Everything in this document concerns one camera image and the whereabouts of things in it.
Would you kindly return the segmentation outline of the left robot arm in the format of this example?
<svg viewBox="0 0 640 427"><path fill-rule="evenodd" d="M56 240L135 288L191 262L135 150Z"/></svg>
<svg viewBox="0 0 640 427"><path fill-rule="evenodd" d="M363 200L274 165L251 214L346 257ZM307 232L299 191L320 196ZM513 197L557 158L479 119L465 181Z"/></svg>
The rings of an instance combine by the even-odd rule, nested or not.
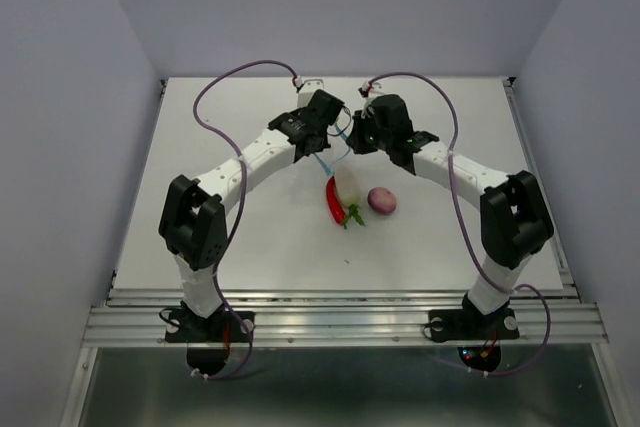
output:
<svg viewBox="0 0 640 427"><path fill-rule="evenodd" d="M187 326L199 340L213 340L222 331L214 271L231 240L226 215L242 208L247 194L271 175L330 147L328 129L344 102L322 89L302 98L304 106L270 121L236 157L169 184L159 234L179 266L182 302L191 312Z"/></svg>

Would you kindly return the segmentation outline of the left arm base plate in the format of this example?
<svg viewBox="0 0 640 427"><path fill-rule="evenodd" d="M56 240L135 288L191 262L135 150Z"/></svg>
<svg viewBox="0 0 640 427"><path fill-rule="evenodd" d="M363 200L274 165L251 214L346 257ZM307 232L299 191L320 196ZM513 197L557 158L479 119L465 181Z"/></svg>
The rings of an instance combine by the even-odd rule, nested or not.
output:
<svg viewBox="0 0 640 427"><path fill-rule="evenodd" d="M165 309L159 313L165 323L164 341L170 344L246 343L246 329L228 311L219 310L210 318L202 318L188 310Z"/></svg>

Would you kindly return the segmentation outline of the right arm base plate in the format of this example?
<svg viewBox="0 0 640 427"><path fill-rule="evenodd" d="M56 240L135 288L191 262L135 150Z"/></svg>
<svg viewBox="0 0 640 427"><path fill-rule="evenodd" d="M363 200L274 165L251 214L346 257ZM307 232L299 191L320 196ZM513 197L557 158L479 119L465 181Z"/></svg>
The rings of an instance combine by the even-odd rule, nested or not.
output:
<svg viewBox="0 0 640 427"><path fill-rule="evenodd" d="M428 312L426 327L436 343L450 341L516 340L520 337L514 311L481 315L469 309L438 309Z"/></svg>

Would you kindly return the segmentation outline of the purple onion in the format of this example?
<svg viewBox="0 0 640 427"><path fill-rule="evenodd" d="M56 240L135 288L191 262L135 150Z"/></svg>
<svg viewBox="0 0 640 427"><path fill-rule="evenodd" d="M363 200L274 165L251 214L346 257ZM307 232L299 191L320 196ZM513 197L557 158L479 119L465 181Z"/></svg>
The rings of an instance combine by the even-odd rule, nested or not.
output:
<svg viewBox="0 0 640 427"><path fill-rule="evenodd" d="M390 215L397 209L396 196L384 187L372 188L367 194L367 202L372 210L382 215Z"/></svg>

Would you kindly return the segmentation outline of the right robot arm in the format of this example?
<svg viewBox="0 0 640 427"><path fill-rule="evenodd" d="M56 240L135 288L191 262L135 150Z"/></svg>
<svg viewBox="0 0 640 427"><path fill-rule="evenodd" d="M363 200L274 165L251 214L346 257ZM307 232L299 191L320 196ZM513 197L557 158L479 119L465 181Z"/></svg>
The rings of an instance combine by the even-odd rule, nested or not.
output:
<svg viewBox="0 0 640 427"><path fill-rule="evenodd" d="M381 151L394 165L449 190L460 223L460 200L477 209L485 255L482 261L471 255L479 271L463 298L460 325L472 337L491 331L522 270L554 235L536 177L526 170L508 174L486 167L455 153L437 136L415 130L396 94L365 98L353 114L347 144L357 155Z"/></svg>

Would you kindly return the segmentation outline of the clear zip top bag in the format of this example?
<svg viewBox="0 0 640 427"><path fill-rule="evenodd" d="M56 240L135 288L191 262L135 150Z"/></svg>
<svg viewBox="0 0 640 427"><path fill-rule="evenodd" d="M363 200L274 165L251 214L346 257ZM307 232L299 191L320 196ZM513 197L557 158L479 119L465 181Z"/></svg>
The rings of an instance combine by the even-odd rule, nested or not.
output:
<svg viewBox="0 0 640 427"><path fill-rule="evenodd" d="M315 160L327 177L331 176L339 163L344 161L352 152L352 149L346 143L351 126L352 114L349 109L344 108L336 121L329 126L329 146L322 152L314 154Z"/></svg>

